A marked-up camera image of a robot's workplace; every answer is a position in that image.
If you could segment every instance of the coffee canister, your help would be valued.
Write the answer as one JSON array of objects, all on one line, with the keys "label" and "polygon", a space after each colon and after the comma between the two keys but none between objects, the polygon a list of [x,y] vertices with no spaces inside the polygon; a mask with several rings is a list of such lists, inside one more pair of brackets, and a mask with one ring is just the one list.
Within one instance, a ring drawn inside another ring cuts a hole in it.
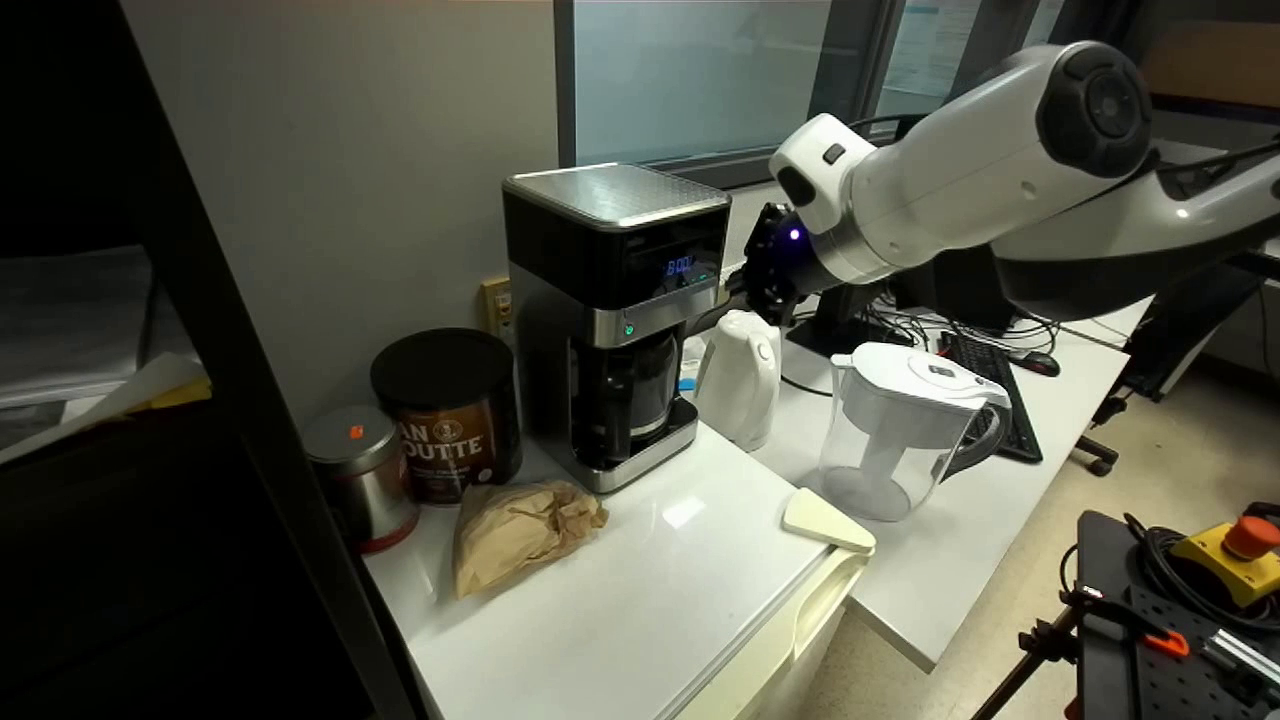
[{"label": "coffee canister", "polygon": [[419,509],[406,490],[405,448],[380,408],[350,404],[314,416],[305,428],[305,448],[348,545],[382,550],[417,528]]},{"label": "coffee canister", "polygon": [[371,392],[405,440],[410,494],[455,503],[519,468],[513,349],[475,326],[432,326],[371,360]]}]

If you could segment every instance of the coffee maker lid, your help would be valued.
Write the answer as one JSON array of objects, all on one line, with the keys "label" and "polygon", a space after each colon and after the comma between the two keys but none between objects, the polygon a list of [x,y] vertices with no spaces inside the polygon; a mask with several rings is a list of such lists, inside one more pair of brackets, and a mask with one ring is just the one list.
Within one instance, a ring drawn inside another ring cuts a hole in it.
[{"label": "coffee maker lid", "polygon": [[503,187],[548,212],[574,215],[594,231],[628,231],[729,207],[725,192],[640,165],[519,170]]}]

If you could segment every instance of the wall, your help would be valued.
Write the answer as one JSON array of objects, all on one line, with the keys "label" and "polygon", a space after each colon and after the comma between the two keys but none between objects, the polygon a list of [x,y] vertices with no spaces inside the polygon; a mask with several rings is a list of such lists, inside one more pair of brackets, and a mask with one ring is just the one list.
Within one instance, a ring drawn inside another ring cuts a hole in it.
[{"label": "wall", "polygon": [[499,179],[555,165],[551,0],[122,0],[297,420],[471,322]]}]

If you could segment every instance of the black coffee maker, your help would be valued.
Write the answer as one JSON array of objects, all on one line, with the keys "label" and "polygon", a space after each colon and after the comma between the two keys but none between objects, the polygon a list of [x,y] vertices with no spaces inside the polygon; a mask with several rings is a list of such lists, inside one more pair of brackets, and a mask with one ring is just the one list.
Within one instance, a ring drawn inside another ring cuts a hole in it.
[{"label": "black coffee maker", "polygon": [[524,428],[615,490],[695,434],[682,322],[721,304],[729,196],[636,165],[503,182]]}]

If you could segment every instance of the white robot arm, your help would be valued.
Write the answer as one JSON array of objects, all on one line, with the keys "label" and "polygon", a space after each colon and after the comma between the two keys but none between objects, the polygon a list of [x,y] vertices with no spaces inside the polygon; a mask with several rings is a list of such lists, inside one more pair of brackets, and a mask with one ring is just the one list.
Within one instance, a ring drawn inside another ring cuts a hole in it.
[{"label": "white robot arm", "polygon": [[1092,41],[1024,49],[887,148],[814,116],[768,168],[800,224],[748,246],[753,304],[990,245],[1007,298],[1068,320],[1280,231],[1280,160],[1174,192],[1141,72]]}]

